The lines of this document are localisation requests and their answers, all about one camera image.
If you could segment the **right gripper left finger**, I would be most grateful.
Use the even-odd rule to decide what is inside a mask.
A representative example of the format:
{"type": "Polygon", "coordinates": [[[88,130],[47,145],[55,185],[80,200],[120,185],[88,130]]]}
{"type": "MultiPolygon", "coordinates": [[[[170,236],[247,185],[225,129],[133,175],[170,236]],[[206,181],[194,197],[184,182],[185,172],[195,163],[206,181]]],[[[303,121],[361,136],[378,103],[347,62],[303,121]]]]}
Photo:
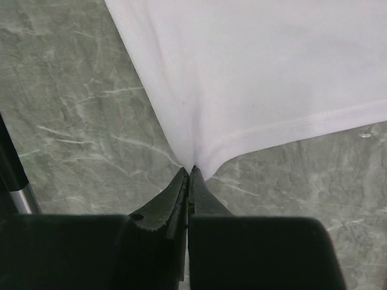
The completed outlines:
{"type": "Polygon", "coordinates": [[[188,174],[131,214],[1,217],[2,289],[177,289],[188,174]]]}

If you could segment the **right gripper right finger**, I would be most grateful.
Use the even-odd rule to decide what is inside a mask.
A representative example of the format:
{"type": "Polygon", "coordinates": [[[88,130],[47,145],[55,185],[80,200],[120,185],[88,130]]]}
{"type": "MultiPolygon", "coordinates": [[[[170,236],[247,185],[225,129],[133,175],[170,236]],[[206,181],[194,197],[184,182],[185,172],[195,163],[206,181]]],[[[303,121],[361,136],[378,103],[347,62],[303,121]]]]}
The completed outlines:
{"type": "Polygon", "coordinates": [[[192,289],[345,289],[331,238],[310,217],[236,216],[189,178],[188,250],[192,289]]]}

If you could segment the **white t-shirt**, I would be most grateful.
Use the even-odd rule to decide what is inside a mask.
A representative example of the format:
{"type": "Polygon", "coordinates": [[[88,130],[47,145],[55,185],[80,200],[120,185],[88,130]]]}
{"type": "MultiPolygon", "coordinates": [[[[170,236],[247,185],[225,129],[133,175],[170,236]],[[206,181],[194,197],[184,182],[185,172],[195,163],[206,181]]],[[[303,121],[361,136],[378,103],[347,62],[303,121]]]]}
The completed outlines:
{"type": "Polygon", "coordinates": [[[167,141],[210,178],[386,120],[385,1],[107,1],[167,141]]]}

